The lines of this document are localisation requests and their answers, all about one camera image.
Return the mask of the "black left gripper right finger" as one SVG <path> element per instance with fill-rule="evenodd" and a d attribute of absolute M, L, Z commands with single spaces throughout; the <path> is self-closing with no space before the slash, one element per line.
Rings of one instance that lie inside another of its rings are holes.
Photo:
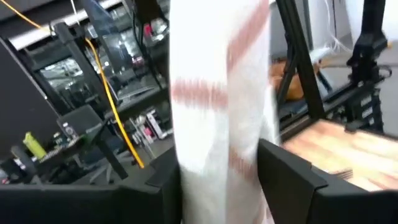
<path fill-rule="evenodd" d="M 261 139 L 257 173 L 275 223 L 397 224 L 397 191 L 368 192 Z"/>

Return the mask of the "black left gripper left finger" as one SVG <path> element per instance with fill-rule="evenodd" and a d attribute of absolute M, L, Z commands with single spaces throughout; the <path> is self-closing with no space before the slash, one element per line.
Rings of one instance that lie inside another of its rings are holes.
<path fill-rule="evenodd" d="M 174 224 L 181 219 L 174 148 L 113 185 L 1 186 L 1 223 Z"/>

